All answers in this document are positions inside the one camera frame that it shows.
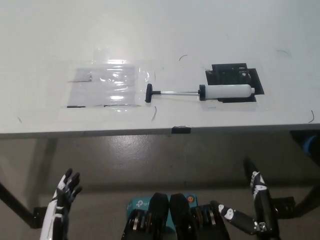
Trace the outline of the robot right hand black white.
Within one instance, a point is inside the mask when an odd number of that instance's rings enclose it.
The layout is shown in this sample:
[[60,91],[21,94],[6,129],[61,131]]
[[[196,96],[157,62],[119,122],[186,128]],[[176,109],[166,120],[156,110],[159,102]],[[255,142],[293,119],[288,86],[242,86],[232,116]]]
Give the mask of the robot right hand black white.
[[250,185],[256,218],[215,200],[210,203],[222,218],[246,234],[256,235],[258,240],[279,240],[279,224],[269,188],[261,172],[249,158],[243,160],[243,168]]

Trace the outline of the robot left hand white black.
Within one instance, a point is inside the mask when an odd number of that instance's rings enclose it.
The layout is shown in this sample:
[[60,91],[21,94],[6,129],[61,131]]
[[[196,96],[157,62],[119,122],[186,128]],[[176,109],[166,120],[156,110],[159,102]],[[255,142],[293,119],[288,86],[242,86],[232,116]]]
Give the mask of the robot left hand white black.
[[76,196],[82,191],[80,173],[69,168],[60,179],[49,202],[42,223],[40,240],[67,240],[69,213]]

